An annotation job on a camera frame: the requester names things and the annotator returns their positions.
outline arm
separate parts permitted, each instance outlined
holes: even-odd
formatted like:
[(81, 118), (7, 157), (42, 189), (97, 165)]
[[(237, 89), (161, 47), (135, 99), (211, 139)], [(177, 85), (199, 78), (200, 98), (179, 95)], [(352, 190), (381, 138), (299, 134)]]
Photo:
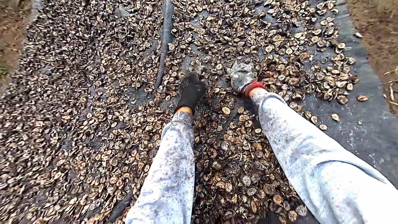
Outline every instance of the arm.
[(283, 171), (318, 221), (393, 220), (398, 191), (380, 172), (298, 115), (279, 95), (260, 89), (251, 99)]
[(162, 132), (159, 150), (126, 223), (190, 223), (195, 164), (192, 115), (179, 111)]

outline hand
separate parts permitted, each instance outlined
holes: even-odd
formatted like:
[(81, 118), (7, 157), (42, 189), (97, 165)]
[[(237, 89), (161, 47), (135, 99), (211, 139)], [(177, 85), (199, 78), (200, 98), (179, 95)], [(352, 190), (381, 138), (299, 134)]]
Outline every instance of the hand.
[(206, 94), (208, 87), (207, 82), (199, 80), (199, 77), (205, 71), (206, 67), (198, 66), (195, 71), (184, 75), (178, 87), (178, 93), (181, 95), (181, 98), (178, 101), (176, 111), (182, 107), (189, 107), (192, 110), (192, 114), (195, 113), (195, 107)]
[(226, 73), (231, 76), (232, 88), (249, 97), (251, 90), (255, 88), (264, 88), (261, 83), (256, 82), (253, 74), (253, 65), (235, 62), (232, 68), (226, 68)]

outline red glove cuff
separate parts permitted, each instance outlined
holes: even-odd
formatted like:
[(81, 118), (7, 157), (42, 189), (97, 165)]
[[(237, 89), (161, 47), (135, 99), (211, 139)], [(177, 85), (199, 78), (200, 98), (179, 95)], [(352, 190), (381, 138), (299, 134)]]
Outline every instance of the red glove cuff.
[(241, 90), (241, 94), (244, 94), (246, 97), (249, 97), (250, 91), (252, 91), (252, 89), (257, 87), (264, 88), (264, 85), (259, 82), (253, 81), (243, 87), (243, 89)]

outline black glove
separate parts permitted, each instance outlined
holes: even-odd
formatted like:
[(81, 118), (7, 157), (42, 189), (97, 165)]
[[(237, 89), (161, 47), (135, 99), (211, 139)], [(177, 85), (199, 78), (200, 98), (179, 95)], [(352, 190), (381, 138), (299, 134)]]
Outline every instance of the black glove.
[(205, 71), (206, 67), (198, 66), (195, 71), (184, 75), (178, 87), (178, 93), (181, 95), (181, 98), (178, 101), (176, 110), (183, 106), (187, 106), (192, 109), (192, 114), (195, 113), (196, 104), (198, 104), (206, 94), (208, 87), (207, 82), (199, 80), (199, 77), (203, 75)]

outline soil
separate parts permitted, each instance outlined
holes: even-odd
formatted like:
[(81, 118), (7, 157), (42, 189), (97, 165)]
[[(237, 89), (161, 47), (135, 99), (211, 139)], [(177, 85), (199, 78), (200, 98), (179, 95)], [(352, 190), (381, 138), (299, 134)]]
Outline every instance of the soil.
[(0, 92), (23, 51), (30, 9), (28, 0), (0, 0)]
[(347, 0), (347, 7), (358, 32), (361, 44), (367, 48), (369, 64), (384, 84), (387, 104), (398, 117), (398, 92), (390, 96), (390, 84), (398, 91), (398, 1)]

